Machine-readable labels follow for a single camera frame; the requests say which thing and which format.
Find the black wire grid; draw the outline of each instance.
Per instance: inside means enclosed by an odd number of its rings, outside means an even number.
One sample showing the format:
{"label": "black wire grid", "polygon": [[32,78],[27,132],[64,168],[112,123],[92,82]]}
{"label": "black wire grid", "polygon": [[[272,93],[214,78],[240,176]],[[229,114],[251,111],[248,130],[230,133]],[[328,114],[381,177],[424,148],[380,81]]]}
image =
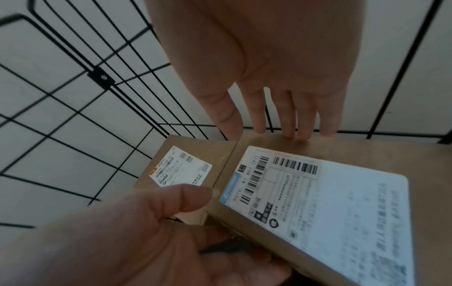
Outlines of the black wire grid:
{"label": "black wire grid", "polygon": [[[190,116],[190,114],[184,109],[184,107],[178,102],[178,100],[174,97],[174,95],[170,92],[170,90],[165,86],[165,84],[160,80],[159,76],[156,74],[156,72],[162,68],[168,67],[170,65],[170,63],[166,63],[164,65],[155,67],[155,68],[151,68],[149,66],[149,64],[143,59],[142,55],[135,49],[135,47],[133,46],[133,43],[135,40],[139,39],[141,36],[147,34],[147,33],[151,33],[153,37],[156,38],[156,40],[158,40],[158,37],[153,29],[152,24],[147,20],[147,18],[145,17],[145,15],[143,14],[143,12],[141,11],[141,9],[139,8],[139,6],[136,4],[135,0],[129,0],[131,5],[133,6],[133,8],[135,9],[136,13],[137,13],[137,17],[141,18],[143,21],[143,26],[144,28],[139,31],[136,35],[134,35],[133,37],[131,37],[130,39],[127,39],[125,37],[125,35],[123,34],[123,32],[118,28],[118,26],[115,24],[115,22],[112,20],[112,18],[105,12],[105,10],[99,5],[99,3],[96,0],[91,0],[95,7],[102,13],[102,15],[105,17],[105,19],[108,21],[108,23],[114,28],[114,30],[120,35],[120,37],[125,41],[124,44],[122,44],[121,46],[119,46],[118,48],[114,49],[113,46],[102,36],[102,34],[94,27],[94,25],[92,23],[90,23],[90,21],[77,9],[77,7],[75,5],[73,5],[73,3],[71,2],[71,0],[64,0],[72,9],[73,11],[80,17],[80,20],[83,21],[86,25],[88,25],[90,27],[90,29],[97,35],[97,37],[99,37],[99,39],[111,50],[110,55],[108,55],[107,57],[102,58],[100,56],[100,54],[90,45],[88,44],[88,42],[76,31],[76,29],[74,29],[69,23],[68,21],[66,21],[55,9],[54,7],[52,7],[52,5],[50,5],[48,0],[42,0],[40,3],[40,5],[45,5],[60,21],[61,21],[61,25],[64,25],[65,27],[67,27],[84,45],[86,45],[86,47],[94,54],[96,55],[96,57],[98,58],[98,62],[93,64],[90,60],[87,59],[86,56],[84,56],[79,50],[77,50],[64,36],[62,36],[59,32],[57,32],[56,29],[54,29],[39,13],[36,12],[36,0],[28,0],[27,3],[27,8],[30,11],[30,13],[37,19],[37,21],[40,23],[40,25],[38,23],[36,23],[34,20],[32,20],[30,17],[23,15],[23,14],[12,14],[9,15],[5,18],[0,19],[0,27],[4,27],[7,25],[13,25],[15,23],[18,22],[23,22],[25,21],[26,23],[28,23],[34,30],[36,30],[38,33],[41,33],[43,36],[45,36],[47,39],[49,39],[55,46],[57,46],[61,51],[63,51],[67,56],[69,56],[76,64],[78,64],[83,71],[77,75],[75,75],[73,78],[67,80],[66,82],[64,82],[63,84],[61,84],[60,86],[58,86],[57,88],[53,89],[53,90],[45,90],[39,86],[37,86],[36,84],[34,84],[33,82],[31,82],[30,80],[26,79],[25,77],[21,76],[19,73],[15,72],[12,68],[7,67],[5,65],[3,65],[2,63],[0,63],[0,67],[3,68],[4,70],[6,70],[7,72],[11,73],[12,75],[14,75],[15,77],[19,78],[20,80],[22,80],[24,82],[24,84],[28,84],[33,86],[34,88],[36,88],[37,90],[41,91],[44,96],[42,96],[41,98],[39,98],[38,100],[34,101],[33,103],[31,103],[29,106],[23,108],[22,110],[18,111],[17,113],[15,113],[12,116],[6,116],[3,114],[0,114],[0,117],[2,117],[4,120],[4,122],[0,123],[0,128],[4,127],[8,122],[14,122],[26,129],[29,129],[35,133],[38,133],[40,135],[43,136],[43,138],[41,140],[39,140],[37,143],[35,143],[33,146],[31,146],[28,150],[26,150],[23,154],[21,154],[18,158],[16,158],[15,160],[13,160],[9,165],[7,165],[5,168],[3,168],[3,170],[0,170],[0,176],[3,177],[7,177],[10,179],[14,179],[14,180],[18,180],[18,181],[22,181],[22,182],[26,182],[26,183],[30,183],[30,184],[34,184],[34,185],[38,185],[38,186],[42,186],[42,187],[46,187],[55,191],[59,191],[59,192],[64,192],[73,196],[80,196],[80,197],[84,197],[90,200],[89,204],[90,205],[93,201],[100,201],[100,199],[98,198],[99,194],[104,190],[104,188],[106,187],[106,185],[110,182],[110,180],[114,177],[114,175],[117,172],[123,172],[126,173],[132,177],[138,178],[136,175],[131,174],[127,171],[122,170],[122,166],[124,165],[124,163],[127,161],[127,159],[129,159],[129,157],[132,155],[133,152],[137,151],[140,152],[142,155],[146,156],[149,159],[152,159],[150,156],[148,156],[147,154],[143,153],[142,151],[138,150],[137,147],[141,144],[141,142],[143,142],[145,140],[145,138],[149,135],[149,133],[152,130],[156,130],[161,136],[163,137],[168,137],[168,135],[170,134],[170,132],[175,133],[177,135],[181,135],[180,132],[177,131],[177,129],[175,129],[175,126],[182,126],[187,132],[188,134],[190,134],[190,136],[196,138],[196,136],[191,132],[191,130],[188,127],[195,127],[202,135],[203,139],[209,139],[209,137],[204,133],[204,131],[202,130],[201,127],[215,127],[214,125],[208,125],[208,124],[197,124],[195,122],[195,120]],[[389,106],[389,103],[391,102],[391,99],[393,98],[401,80],[404,77],[404,74],[406,72],[406,70],[408,69],[410,62],[412,61],[412,59],[414,58],[416,51],[418,49],[418,47],[420,46],[422,39],[424,38],[425,34],[428,31],[428,28],[430,26],[430,24],[432,23],[440,5],[442,3],[442,0],[434,0],[427,15],[424,18],[424,21],[422,23],[422,26],[420,27],[416,38],[413,42],[413,44],[410,47],[410,50],[407,54],[407,56],[404,59],[404,62],[391,86],[390,91],[388,92],[388,95],[386,96],[386,99],[383,103],[383,105],[380,108],[380,111],[377,115],[377,117],[374,120],[374,123],[371,127],[371,129],[369,131],[347,131],[347,130],[340,130],[339,133],[348,133],[348,134],[364,134],[367,136],[367,139],[370,139],[373,135],[391,135],[391,136],[406,136],[406,137],[425,137],[425,138],[438,138],[438,143],[439,144],[451,144],[452,143],[452,131],[449,132],[448,134],[417,134],[417,133],[397,133],[397,132],[377,132],[376,128],[384,114],[384,112],[386,111],[387,107]],[[140,59],[140,61],[146,66],[146,71],[142,72],[142,73],[137,73],[130,65],[129,63],[124,60],[124,58],[120,55],[120,52],[125,49],[125,48],[130,48],[133,53]],[[112,66],[107,62],[109,59],[111,59],[112,57],[116,56],[133,74],[132,77],[126,78],[124,79],[115,69],[112,68]],[[105,72],[100,66],[101,65],[105,65],[107,66],[114,74],[117,78],[120,79],[119,82],[116,82],[111,75],[109,75],[107,72]],[[149,85],[142,79],[143,76],[151,74],[157,81],[159,84],[162,85],[162,87],[165,89],[165,91],[170,95],[171,99],[177,104],[178,107],[180,107],[180,109],[183,111],[183,113],[188,117],[188,119],[192,122],[192,123],[183,123],[174,113],[173,111],[159,98],[159,96],[149,87]],[[65,102],[61,101],[58,97],[56,97],[54,94],[63,89],[65,86],[67,86],[68,84],[70,84],[71,82],[77,80],[78,78],[80,78],[83,75],[87,75],[91,80],[93,80],[95,83],[97,83],[102,89],[103,91],[98,94],[96,97],[94,97],[91,101],[89,101],[87,104],[85,104],[82,108],[76,110],[73,107],[69,106],[68,104],[66,104]],[[174,116],[174,118],[176,118],[177,122],[176,124],[174,123],[169,123],[164,116],[162,116],[159,112],[159,110],[157,110],[156,108],[154,108],[153,105],[151,105],[148,101],[146,101],[142,95],[140,94],[140,92],[138,92],[136,89],[134,89],[131,85],[130,85],[130,81],[132,80],[138,80],[141,82],[141,84],[143,84],[143,86],[154,96],[154,98],[156,100],[158,100],[158,102],[160,102],[160,104],[165,108],[165,110],[171,114],[172,116]],[[158,123],[152,116],[150,116],[141,106],[140,104],[138,104],[136,101],[134,101],[133,99],[130,98],[129,95],[127,95],[126,92],[124,92],[123,87],[126,86],[128,89],[130,89],[133,94],[135,94],[138,98],[140,98],[148,108],[150,108],[156,115],[158,115],[164,123]],[[93,102],[95,102],[96,100],[98,100],[101,96],[103,96],[107,91],[109,91],[110,93],[112,93],[113,95],[115,95],[123,104],[125,104],[128,108],[130,108],[133,112],[135,112],[138,116],[140,116],[145,122],[147,122],[150,126],[151,129],[147,132],[147,134],[141,139],[141,141],[133,146],[130,143],[126,142],[125,140],[123,140],[121,137],[117,136],[116,134],[114,134],[113,132],[111,132],[110,130],[108,130],[107,128],[103,127],[102,125],[100,125],[99,123],[95,122],[94,120],[92,120],[91,118],[89,118],[88,116],[84,115],[83,113],[81,113],[84,109],[86,109],[87,107],[89,107]],[[26,124],[23,124],[19,121],[16,120],[16,118],[18,116],[20,116],[21,114],[25,113],[26,111],[30,110],[33,106],[37,105],[38,103],[42,102],[44,99],[46,98],[53,98],[54,100],[58,101],[59,103],[63,104],[64,106],[66,106],[67,108],[75,111],[75,113],[70,116],[69,118],[67,118],[63,123],[61,123],[59,126],[57,126],[54,130],[52,130],[51,132],[49,132],[48,134],[45,134],[39,130],[36,130],[35,128],[32,128]],[[129,154],[129,156],[127,156],[127,158],[122,162],[122,164],[120,164],[119,167],[116,167],[100,158],[97,158],[89,153],[86,153],[74,146],[71,146],[70,144],[67,144],[65,142],[62,142],[56,138],[54,138],[52,135],[57,132],[60,128],[62,128],[65,124],[67,124],[69,121],[71,121],[76,115],[80,115],[82,117],[84,117],[85,119],[87,119],[88,121],[90,121],[91,123],[95,124],[96,126],[98,126],[99,128],[103,129],[104,131],[108,132],[109,134],[111,134],[112,136],[114,136],[115,138],[117,138],[118,140],[120,140],[121,142],[127,144],[128,146],[132,147],[133,150],[132,152]],[[267,130],[274,132],[274,131],[279,131],[281,130],[281,128],[274,128],[272,125],[272,121],[268,112],[268,109],[266,108],[266,117],[268,120],[268,126]],[[6,174],[6,172],[12,168],[16,163],[18,163],[20,160],[22,160],[25,156],[27,156],[30,152],[32,152],[37,146],[39,146],[42,142],[44,142],[45,140],[52,140],[55,142],[58,142],[59,144],[62,144],[70,149],[75,150],[76,152],[80,152],[86,156],[89,156],[90,158],[97,160],[103,164],[106,164],[108,166],[111,166],[115,169],[114,173],[110,176],[110,178],[107,180],[107,182],[105,182],[105,184],[99,189],[99,191],[94,195],[94,196],[87,196],[84,194],[80,194],[77,192],[73,192],[73,191],[69,191],[69,190],[65,190],[62,188],[56,188],[54,186],[51,185],[47,185],[47,184],[43,184],[40,182],[36,182],[36,181],[32,181],[32,180],[27,180],[25,178],[20,178],[20,177],[16,177],[16,176],[11,176]],[[29,225],[17,225],[17,224],[11,224],[11,223],[5,223],[5,222],[0,222],[0,226],[11,226],[11,227],[20,227],[20,228],[33,228],[34,226],[29,226]]]}

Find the cardboard box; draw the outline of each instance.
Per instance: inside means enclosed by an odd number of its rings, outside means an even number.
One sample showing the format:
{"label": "cardboard box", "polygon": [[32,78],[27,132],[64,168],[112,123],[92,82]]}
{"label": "cardboard box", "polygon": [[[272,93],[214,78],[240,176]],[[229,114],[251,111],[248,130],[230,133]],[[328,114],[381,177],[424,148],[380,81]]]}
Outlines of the cardboard box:
{"label": "cardboard box", "polygon": [[[452,148],[450,146],[312,138],[286,139],[281,135],[246,132],[238,142],[205,141],[170,136],[138,180],[137,188],[155,187],[150,171],[167,151],[177,146],[213,165],[202,184],[224,190],[248,146],[303,155],[385,172],[410,183],[412,236],[416,285],[448,285],[452,280]],[[248,239],[289,261],[300,273],[325,285],[354,285],[351,281],[263,229],[239,213],[211,202],[207,213]],[[186,223],[202,224],[202,211],[179,214]]]}

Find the blue label stripe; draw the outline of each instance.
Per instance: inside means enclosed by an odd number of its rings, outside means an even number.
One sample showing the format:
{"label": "blue label stripe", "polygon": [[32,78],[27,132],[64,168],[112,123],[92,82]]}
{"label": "blue label stripe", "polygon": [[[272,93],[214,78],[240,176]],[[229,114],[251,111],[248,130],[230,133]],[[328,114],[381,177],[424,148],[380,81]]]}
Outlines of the blue label stripe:
{"label": "blue label stripe", "polygon": [[223,192],[223,195],[221,195],[220,203],[226,204],[229,201],[229,198],[232,195],[232,191],[234,191],[235,186],[240,180],[240,176],[241,175],[239,172],[235,172],[234,175],[232,175],[232,178],[229,180],[229,183],[227,184],[226,189]]}

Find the qr code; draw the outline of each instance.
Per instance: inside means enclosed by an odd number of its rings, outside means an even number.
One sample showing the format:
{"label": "qr code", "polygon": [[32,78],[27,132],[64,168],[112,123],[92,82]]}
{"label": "qr code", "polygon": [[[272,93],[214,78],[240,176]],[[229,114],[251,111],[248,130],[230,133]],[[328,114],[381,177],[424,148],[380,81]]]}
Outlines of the qr code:
{"label": "qr code", "polygon": [[207,172],[207,169],[209,168],[208,164],[204,164],[204,166],[201,168],[201,171]]}
{"label": "qr code", "polygon": [[371,278],[387,286],[406,286],[406,267],[372,252]]}

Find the sticker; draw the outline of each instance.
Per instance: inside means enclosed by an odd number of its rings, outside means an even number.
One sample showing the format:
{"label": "sticker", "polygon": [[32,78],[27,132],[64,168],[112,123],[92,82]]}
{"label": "sticker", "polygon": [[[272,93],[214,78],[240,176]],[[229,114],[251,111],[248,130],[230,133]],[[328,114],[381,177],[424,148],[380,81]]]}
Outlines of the sticker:
{"label": "sticker", "polygon": [[414,286],[408,180],[248,147],[220,202],[363,286]]}
{"label": "sticker", "polygon": [[149,177],[160,187],[177,184],[200,186],[211,169],[211,164],[173,146]]}

